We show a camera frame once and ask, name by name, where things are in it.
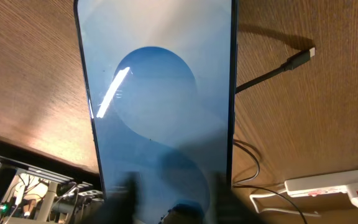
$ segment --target wood grain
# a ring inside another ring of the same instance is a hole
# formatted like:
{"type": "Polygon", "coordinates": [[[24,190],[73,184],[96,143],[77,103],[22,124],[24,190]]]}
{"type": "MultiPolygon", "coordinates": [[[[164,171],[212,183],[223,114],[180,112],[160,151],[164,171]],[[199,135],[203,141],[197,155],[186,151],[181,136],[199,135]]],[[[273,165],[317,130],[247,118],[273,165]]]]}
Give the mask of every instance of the wood grain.
{"type": "MultiPolygon", "coordinates": [[[[97,172],[72,5],[0,1],[0,136],[97,172]]],[[[238,85],[316,46],[307,64],[236,96],[236,138],[262,156],[250,184],[358,169],[358,1],[239,5],[238,85]]],[[[252,169],[236,149],[233,176],[252,169]]],[[[246,199],[249,191],[237,193],[246,199]]],[[[307,210],[351,207],[344,196],[295,202],[307,210]]]]}

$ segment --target blue screen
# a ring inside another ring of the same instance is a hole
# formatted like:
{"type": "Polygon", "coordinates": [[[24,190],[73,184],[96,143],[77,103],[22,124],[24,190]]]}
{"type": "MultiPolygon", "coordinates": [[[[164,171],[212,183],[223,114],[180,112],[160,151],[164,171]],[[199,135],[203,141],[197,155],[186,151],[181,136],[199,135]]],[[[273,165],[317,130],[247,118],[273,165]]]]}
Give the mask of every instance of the blue screen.
{"type": "Polygon", "coordinates": [[[79,0],[88,97],[106,195],[138,173],[140,223],[178,203],[212,213],[226,173],[229,0],[79,0]]]}

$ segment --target phone frame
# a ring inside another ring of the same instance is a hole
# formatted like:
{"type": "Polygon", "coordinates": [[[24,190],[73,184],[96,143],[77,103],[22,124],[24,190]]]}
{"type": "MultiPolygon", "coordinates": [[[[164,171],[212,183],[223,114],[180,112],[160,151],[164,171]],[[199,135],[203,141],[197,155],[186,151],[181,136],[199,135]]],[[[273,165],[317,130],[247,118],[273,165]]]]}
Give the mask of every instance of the phone frame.
{"type": "MultiPolygon", "coordinates": [[[[89,117],[92,125],[92,135],[94,139],[94,145],[96,149],[96,155],[98,157],[98,167],[99,173],[101,176],[101,185],[103,189],[103,196],[106,199],[106,188],[104,186],[103,180],[103,171],[101,168],[101,161],[99,155],[99,146],[98,146],[98,138],[96,136],[96,128],[94,125],[94,118],[92,118],[91,110],[92,110],[92,102],[90,89],[88,85],[88,74],[86,72],[86,64],[85,64],[85,54],[82,45],[82,36],[81,36],[81,27],[80,20],[78,18],[78,1],[74,0],[74,18],[75,25],[77,29],[77,37],[78,37],[78,46],[81,52],[81,64],[83,69],[84,81],[85,81],[85,90],[86,90],[86,98],[88,100],[88,111],[89,117]]],[[[234,123],[235,123],[235,113],[234,113],[234,97],[236,95],[236,79],[237,79],[237,29],[238,29],[238,1],[231,0],[231,37],[230,37],[230,79],[229,79],[229,117],[228,117],[228,127],[227,127],[227,167],[226,167],[226,183],[228,186],[231,186],[231,171],[232,171],[232,155],[233,155],[233,135],[234,135],[234,123]]]]}

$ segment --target cable connector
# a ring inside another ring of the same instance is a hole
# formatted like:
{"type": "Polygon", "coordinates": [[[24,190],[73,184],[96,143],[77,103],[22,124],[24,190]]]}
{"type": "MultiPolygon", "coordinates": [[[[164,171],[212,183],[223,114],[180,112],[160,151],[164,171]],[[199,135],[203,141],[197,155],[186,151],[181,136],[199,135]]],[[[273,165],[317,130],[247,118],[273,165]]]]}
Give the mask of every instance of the cable connector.
{"type": "Polygon", "coordinates": [[[294,70],[300,65],[308,62],[316,53],[316,49],[314,47],[309,50],[302,50],[296,55],[290,57],[287,62],[285,62],[282,67],[284,67],[285,71],[294,70]]]}

